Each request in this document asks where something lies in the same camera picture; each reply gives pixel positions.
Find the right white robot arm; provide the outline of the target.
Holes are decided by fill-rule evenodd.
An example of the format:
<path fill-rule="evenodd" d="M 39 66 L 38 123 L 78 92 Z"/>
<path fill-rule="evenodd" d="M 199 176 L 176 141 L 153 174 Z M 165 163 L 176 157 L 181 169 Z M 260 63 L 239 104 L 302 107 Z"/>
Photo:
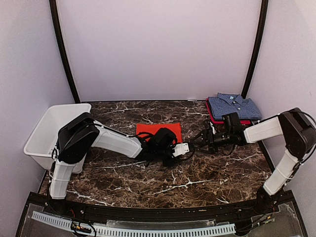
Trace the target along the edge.
<path fill-rule="evenodd" d="M 207 125 L 191 143 L 207 154 L 218 152 L 225 145 L 244 146 L 261 140 L 283 136 L 285 152 L 271 176 L 264 183 L 263 192 L 277 194 L 316 151 L 316 121 L 299 108 L 285 111 L 250 127 L 244 127 L 237 113 L 222 117 L 224 132 L 216 132 Z"/>

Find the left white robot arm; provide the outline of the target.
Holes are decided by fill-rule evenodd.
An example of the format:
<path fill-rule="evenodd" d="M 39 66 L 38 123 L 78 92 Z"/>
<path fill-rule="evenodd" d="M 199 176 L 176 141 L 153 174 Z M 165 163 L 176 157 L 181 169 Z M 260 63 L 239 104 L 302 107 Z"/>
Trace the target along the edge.
<path fill-rule="evenodd" d="M 70 205 L 66 197 L 73 169 L 86 156 L 91 147 L 103 148 L 136 160 L 163 160 L 171 164 L 185 153 L 175 133 L 160 128 L 155 134 L 141 132 L 127 135 L 106 127 L 88 112 L 80 114 L 58 131 L 53 176 L 49 186 L 50 207 L 59 215 L 66 215 Z"/>

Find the blue checked shirt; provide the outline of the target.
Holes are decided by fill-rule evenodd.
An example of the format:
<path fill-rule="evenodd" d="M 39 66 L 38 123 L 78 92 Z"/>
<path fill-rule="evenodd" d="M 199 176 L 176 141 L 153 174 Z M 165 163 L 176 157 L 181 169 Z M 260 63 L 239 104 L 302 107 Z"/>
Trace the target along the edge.
<path fill-rule="evenodd" d="M 223 115 L 237 113 L 241 120 L 261 120 L 262 114 L 250 99 L 243 99 L 240 94 L 218 93 L 208 97 L 211 114 L 215 120 L 221 120 Z"/>

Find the orange garment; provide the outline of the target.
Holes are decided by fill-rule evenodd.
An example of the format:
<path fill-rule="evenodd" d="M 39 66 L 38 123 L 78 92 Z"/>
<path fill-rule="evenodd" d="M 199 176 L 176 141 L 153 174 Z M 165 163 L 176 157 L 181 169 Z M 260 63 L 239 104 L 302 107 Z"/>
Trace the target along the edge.
<path fill-rule="evenodd" d="M 151 134 L 155 134 L 160 128 L 168 128 L 173 133 L 175 133 L 177 141 L 183 142 L 182 139 L 182 129 L 180 123 L 165 123 L 165 124 L 141 124 L 138 123 L 136 125 L 136 133 L 140 132 L 148 132 Z"/>

